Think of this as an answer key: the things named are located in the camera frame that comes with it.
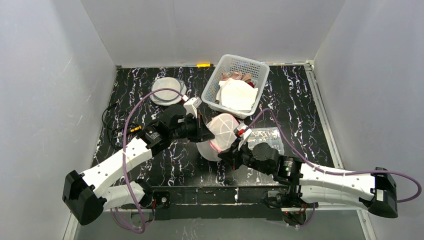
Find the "white mesh bag pink trim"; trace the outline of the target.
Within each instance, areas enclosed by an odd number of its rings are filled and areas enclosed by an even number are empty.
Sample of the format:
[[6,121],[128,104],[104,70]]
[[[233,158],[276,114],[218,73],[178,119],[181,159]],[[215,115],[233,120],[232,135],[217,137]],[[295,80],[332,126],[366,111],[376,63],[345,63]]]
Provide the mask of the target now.
[[196,143],[200,155],[211,162],[220,162],[218,154],[227,150],[236,139],[234,130],[239,126],[236,118],[229,113],[215,116],[206,124],[214,134],[214,139]]

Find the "white mesh bag blue trim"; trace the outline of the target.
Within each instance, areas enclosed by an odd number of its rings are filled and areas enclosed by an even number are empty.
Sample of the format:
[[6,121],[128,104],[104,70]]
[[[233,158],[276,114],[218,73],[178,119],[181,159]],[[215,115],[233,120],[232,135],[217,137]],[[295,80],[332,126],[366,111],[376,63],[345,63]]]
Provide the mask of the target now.
[[151,85],[151,92],[161,89],[173,89],[172,90],[161,90],[150,95],[150,99],[160,106],[170,106],[177,104],[182,100],[182,97],[177,93],[177,91],[185,95],[187,92],[187,87],[182,80],[173,77],[162,77],[153,82]]

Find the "white bra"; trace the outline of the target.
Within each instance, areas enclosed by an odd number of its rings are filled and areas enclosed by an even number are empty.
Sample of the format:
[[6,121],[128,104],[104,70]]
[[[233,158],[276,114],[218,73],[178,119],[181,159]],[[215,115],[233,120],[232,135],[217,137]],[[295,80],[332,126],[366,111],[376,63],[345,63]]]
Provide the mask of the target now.
[[219,104],[234,111],[251,111],[256,102],[258,88],[251,87],[242,80],[232,78],[219,81],[216,99]]

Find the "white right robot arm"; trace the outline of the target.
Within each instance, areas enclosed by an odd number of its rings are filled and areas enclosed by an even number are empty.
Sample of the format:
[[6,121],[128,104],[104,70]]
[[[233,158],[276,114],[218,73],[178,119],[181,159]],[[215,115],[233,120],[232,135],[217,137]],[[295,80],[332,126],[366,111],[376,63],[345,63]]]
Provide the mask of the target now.
[[351,171],[309,165],[299,158],[281,155],[264,142],[253,149],[235,143],[218,157],[235,170],[244,165],[287,186],[287,192],[271,198],[274,208],[330,203],[355,206],[383,218],[398,217],[396,183],[384,168],[378,168],[378,173],[354,175]]

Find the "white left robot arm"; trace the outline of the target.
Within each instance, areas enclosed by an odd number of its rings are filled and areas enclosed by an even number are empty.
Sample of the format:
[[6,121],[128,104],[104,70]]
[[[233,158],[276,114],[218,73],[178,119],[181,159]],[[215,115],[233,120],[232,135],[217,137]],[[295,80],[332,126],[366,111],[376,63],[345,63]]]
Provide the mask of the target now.
[[106,209],[140,203],[150,191],[140,180],[113,186],[125,173],[168,149],[174,140],[202,143],[214,137],[201,114],[187,113],[184,106],[173,104],[111,157],[81,173],[69,172],[62,200],[82,226],[88,225]]

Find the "beige pink bra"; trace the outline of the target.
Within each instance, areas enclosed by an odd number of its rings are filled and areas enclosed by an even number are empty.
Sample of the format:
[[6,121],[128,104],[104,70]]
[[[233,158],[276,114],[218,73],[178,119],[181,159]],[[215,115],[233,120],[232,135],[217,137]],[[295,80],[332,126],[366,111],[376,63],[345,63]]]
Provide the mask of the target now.
[[232,72],[224,72],[221,75],[221,81],[227,81],[229,79],[240,80],[240,81],[244,81],[246,83],[250,83],[252,81],[252,74],[251,73],[241,73],[241,72],[238,72],[238,71],[232,71]]

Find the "clear plastic compartment box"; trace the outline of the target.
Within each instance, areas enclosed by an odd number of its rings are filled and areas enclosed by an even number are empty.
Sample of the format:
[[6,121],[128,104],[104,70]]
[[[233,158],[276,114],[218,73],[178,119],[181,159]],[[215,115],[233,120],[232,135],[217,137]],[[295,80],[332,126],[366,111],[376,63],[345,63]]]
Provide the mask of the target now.
[[267,143],[270,147],[279,151],[280,155],[285,153],[284,144],[277,127],[252,128],[249,136],[248,148],[252,150],[260,143]]

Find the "yellow orange marker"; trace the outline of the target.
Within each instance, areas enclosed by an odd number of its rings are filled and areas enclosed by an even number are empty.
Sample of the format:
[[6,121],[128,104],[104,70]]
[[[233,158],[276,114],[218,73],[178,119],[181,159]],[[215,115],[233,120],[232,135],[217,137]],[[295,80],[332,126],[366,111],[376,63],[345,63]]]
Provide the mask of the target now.
[[212,63],[199,63],[196,65],[196,67],[198,68],[210,68],[213,67],[214,65]]

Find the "white plastic basket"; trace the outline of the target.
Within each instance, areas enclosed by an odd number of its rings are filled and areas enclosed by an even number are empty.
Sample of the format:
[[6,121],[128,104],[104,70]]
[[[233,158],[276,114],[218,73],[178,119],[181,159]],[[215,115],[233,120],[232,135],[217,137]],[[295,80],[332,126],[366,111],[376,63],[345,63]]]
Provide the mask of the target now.
[[201,99],[212,110],[245,119],[255,113],[269,72],[267,64],[225,54],[209,78]]

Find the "aluminium rail frame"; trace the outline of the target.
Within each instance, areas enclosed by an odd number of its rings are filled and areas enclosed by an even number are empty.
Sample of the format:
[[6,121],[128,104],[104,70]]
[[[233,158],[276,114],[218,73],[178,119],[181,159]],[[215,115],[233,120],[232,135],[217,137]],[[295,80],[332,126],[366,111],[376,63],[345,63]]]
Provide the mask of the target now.
[[326,167],[315,163],[306,163],[300,172],[304,174],[300,179],[302,199],[307,203],[319,203],[318,209],[324,210],[357,210],[365,211],[366,206],[359,198],[370,198],[372,195],[363,189],[368,186],[365,180],[369,176],[347,176],[336,141],[333,137],[330,123],[324,107],[324,102],[314,73],[312,60],[304,65],[307,80],[318,111],[319,119],[326,137],[328,148],[334,167]]

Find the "black base frame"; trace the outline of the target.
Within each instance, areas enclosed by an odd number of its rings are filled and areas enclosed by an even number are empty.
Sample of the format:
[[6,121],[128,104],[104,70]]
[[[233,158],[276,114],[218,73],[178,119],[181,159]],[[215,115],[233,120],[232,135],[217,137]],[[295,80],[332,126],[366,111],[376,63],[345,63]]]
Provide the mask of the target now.
[[140,201],[158,221],[179,219],[265,219],[306,224],[318,208],[285,186],[153,187]]

